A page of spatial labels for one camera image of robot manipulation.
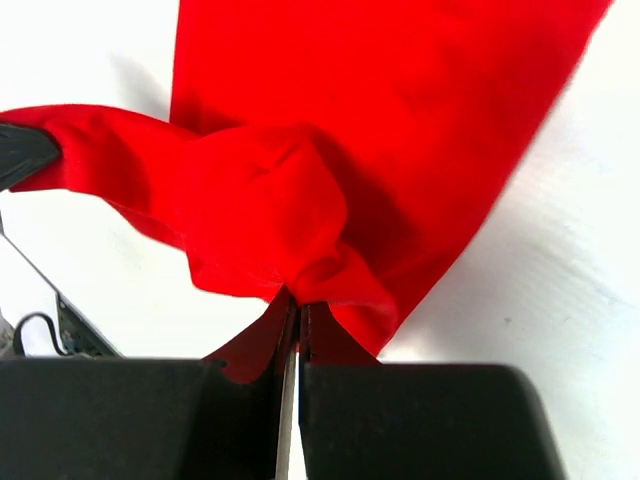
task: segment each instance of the black cable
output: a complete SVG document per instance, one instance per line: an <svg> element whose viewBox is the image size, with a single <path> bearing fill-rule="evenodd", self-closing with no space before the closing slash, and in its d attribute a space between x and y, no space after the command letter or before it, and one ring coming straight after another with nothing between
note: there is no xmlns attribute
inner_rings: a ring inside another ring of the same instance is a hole
<svg viewBox="0 0 640 480"><path fill-rule="evenodd" d="M53 323L53 320L51 319L51 317L49 315L47 315L46 313L42 313L42 312L35 312L35 313L31 313L29 315L27 315L26 317L23 317L18 324L16 325L16 328L13 332L13 351L15 352L16 355L21 355L21 356L25 356L25 352L24 352L24 345L22 344L22 328L26 325L27 322L29 322L30 320L34 319L34 318L41 318L42 320L45 321L45 323L47 324L47 327L49 327L49 334L51 335L51 342L53 343L53 348L56 351L56 353L58 355L60 355L61 357L71 357L73 356L73 354L65 352L64 350L62 350L60 348L60 346L58 345L58 340L56 337L56 327L55 324Z"/></svg>

